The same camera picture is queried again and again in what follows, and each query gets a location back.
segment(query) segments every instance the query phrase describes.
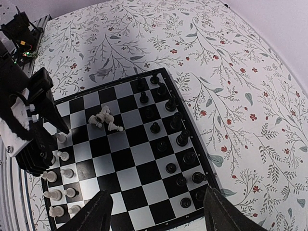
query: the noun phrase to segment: white pawn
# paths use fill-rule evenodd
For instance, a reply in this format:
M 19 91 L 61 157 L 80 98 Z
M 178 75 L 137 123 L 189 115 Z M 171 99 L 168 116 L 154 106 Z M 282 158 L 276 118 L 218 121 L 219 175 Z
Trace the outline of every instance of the white pawn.
M 49 216 L 52 218 L 62 217 L 64 215 L 64 209 L 61 206 L 49 207 Z
M 114 121 L 115 121 L 115 118 L 112 115 L 110 115 L 109 113 L 105 114 L 105 122 L 107 124 L 109 124 L 110 122 L 114 122 Z
M 72 198 L 72 197 L 76 196 L 76 190 L 73 189 L 73 188 L 68 188 L 68 189 L 63 191 L 63 194 L 67 197 Z
M 46 198 L 53 199 L 54 201 L 60 201 L 62 198 L 62 193 L 60 190 L 54 189 L 51 192 L 48 191 L 44 192 L 44 196 Z
M 122 132 L 124 130 L 124 128 L 121 127 L 121 126 L 116 126 L 113 122 L 110 122 L 109 125 L 108 125 L 108 131 L 111 131 L 111 130 L 118 130 L 118 131 Z
M 106 113 L 110 113 L 110 109 L 107 105 L 105 105 L 104 107 L 102 107 L 102 110 L 101 110 L 101 114 L 106 114 Z
M 74 175 L 74 171 L 70 168 L 67 169 L 61 169 L 60 173 L 64 175 L 66 178 L 72 178 Z
M 71 208 L 68 209 L 69 214 L 76 214 L 81 210 L 81 207 L 78 205 L 73 205 Z
M 54 136 L 58 139 L 59 143 L 64 143 L 66 141 L 66 136 L 63 134 L 56 133 Z
M 68 161 L 69 154 L 67 152 L 57 152 L 57 156 L 61 158 L 62 161 Z
M 56 157 L 54 155 L 52 155 L 51 164 L 53 165 L 55 162 L 56 162 Z
M 53 171 L 43 172 L 42 178 L 48 180 L 50 183 L 53 183 L 57 180 L 57 174 Z
M 96 118 L 96 116 L 94 115 L 91 115 L 88 122 L 90 124 L 95 124 L 98 128 L 101 128 L 103 126 L 103 124 L 101 122 L 99 122 Z

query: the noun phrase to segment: black chess piece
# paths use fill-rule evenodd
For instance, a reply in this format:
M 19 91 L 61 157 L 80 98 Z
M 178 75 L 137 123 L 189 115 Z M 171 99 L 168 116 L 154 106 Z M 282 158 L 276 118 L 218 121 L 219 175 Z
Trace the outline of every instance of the black chess piece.
M 158 144 L 157 144 L 157 150 L 161 153 L 163 153 L 165 150 L 167 150 L 167 143 L 164 142 L 164 141 L 160 141 Z
M 196 184 L 200 184 L 202 181 L 207 180 L 207 176 L 202 174 L 201 172 L 195 172 L 192 175 L 192 181 Z
M 184 147 L 188 143 L 190 132 L 184 129 L 181 134 L 177 137 L 177 145 Z
M 177 170 L 177 167 L 176 167 L 175 164 L 169 163 L 169 164 L 166 165 L 166 172 L 167 173 L 172 174 L 172 173 L 175 173 L 176 170 Z
M 183 115 L 181 112 L 176 112 L 173 117 L 172 117 L 172 121 L 170 123 L 170 127 L 174 130 L 174 131 L 180 131 L 182 128 L 182 118 Z
M 144 83 L 142 82 L 141 78 L 137 78 L 137 90 L 138 91 L 143 91 L 145 88 Z
M 167 88 L 164 83 L 158 83 L 159 87 L 157 88 L 157 95 L 158 96 L 165 96 L 167 94 Z
M 153 84 L 159 83 L 159 77 L 157 77 L 157 73 L 153 74 L 153 76 L 150 78 L 150 82 Z
M 187 183 L 187 180 L 186 180 L 186 178 L 185 177 L 178 177 L 177 178 L 177 185 L 178 186 L 185 186 L 186 185 L 186 183 Z
M 169 112 L 174 112 L 177 109 L 177 104 L 175 103 L 175 96 L 171 95 L 168 102 L 165 104 L 165 108 Z
M 145 117 L 146 117 L 147 119 L 152 119 L 153 116 L 154 116 L 153 109 L 152 109 L 151 107 L 147 107 L 147 108 L 145 109 Z
M 140 100 L 141 103 L 147 103 L 149 101 L 149 97 L 143 91 L 143 92 L 141 92 L 141 96 L 140 96 L 139 100 Z
M 183 156 L 183 161 L 187 165 L 192 165 L 196 161 L 196 154 L 193 152 L 185 153 Z
M 192 205 L 192 201 L 189 198 L 185 197 L 181 200 L 180 205 L 182 208 L 188 208 Z
M 200 191 L 196 192 L 196 194 L 195 194 L 195 198 L 199 202 L 202 202 L 204 200 L 204 196 L 205 196 L 205 191 L 203 191 L 203 190 L 200 190 Z
M 150 130 L 152 133 L 157 134 L 160 132 L 160 126 L 157 122 L 154 122 L 151 126 L 150 126 Z

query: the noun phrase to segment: red flower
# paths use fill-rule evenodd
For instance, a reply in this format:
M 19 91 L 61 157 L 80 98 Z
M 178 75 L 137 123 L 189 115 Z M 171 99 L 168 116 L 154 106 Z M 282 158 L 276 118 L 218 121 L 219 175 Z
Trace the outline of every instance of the red flower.
M 76 66 L 77 66 L 77 64 L 76 64 L 76 63 L 73 63 L 73 65 L 71 65 L 71 69 L 72 69 L 72 70 L 75 69 Z
M 283 150 L 284 151 L 284 153 L 286 153 L 287 155 L 290 153 L 290 150 L 287 148 L 287 149 L 284 149 Z
M 201 111 L 200 114 L 201 114 L 202 116 L 206 116 L 206 111 Z
M 221 147 L 221 151 L 222 151 L 223 153 L 225 153 L 227 150 L 228 150 L 228 149 L 227 149 L 226 146 Z
M 254 193 L 256 193 L 256 192 L 259 192 L 260 189 L 259 189 L 258 186 L 255 185 L 255 186 L 252 188 L 252 190 L 254 191 Z
M 173 53 L 173 54 L 178 53 L 178 51 L 176 49 L 172 49 L 170 52 Z
M 252 121 L 255 121 L 257 120 L 257 117 L 255 114 L 250 114 L 250 118 L 252 119 Z

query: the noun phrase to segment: chessboard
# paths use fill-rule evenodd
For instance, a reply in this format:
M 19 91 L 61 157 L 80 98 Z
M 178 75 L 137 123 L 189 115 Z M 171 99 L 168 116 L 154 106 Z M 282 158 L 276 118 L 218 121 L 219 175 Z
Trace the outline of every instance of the chessboard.
M 141 103 L 141 92 L 148 97 L 146 103 Z M 166 103 L 174 100 L 171 95 L 176 105 L 167 110 Z M 57 180 L 42 179 L 43 190 L 73 188 L 77 193 L 59 201 L 45 198 L 47 213 L 50 206 L 64 209 L 63 216 L 49 217 L 51 230 L 73 217 L 69 208 L 83 207 L 100 190 L 108 190 L 114 202 L 113 231 L 168 230 L 204 216 L 205 190 L 209 185 L 218 189 L 218 184 L 195 123 L 166 69 L 119 79 L 55 103 L 70 133 L 52 148 L 56 161 L 47 172 L 55 172 Z M 101 128 L 89 123 L 106 105 L 122 132 L 109 131 L 106 123 Z M 181 114 L 180 122 L 172 126 L 175 114 Z M 43 125 L 51 135 L 62 134 L 49 122 Z M 58 151 L 69 153 L 69 159 L 62 161 Z M 74 172 L 71 178 L 60 174 L 68 168 Z M 207 180 L 195 183 L 196 172 Z

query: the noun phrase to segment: tablecloth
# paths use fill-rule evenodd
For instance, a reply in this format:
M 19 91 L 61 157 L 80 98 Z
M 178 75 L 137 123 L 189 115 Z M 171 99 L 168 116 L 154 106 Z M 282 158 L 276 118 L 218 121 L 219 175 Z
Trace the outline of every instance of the tablecloth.
M 55 99 L 151 69 L 172 74 L 224 196 L 267 230 L 307 230 L 307 98 L 278 55 L 218 0 L 111 0 L 48 22 L 35 70 Z M 38 178 L 33 220 L 49 229 Z M 205 230 L 203 219 L 178 230 Z

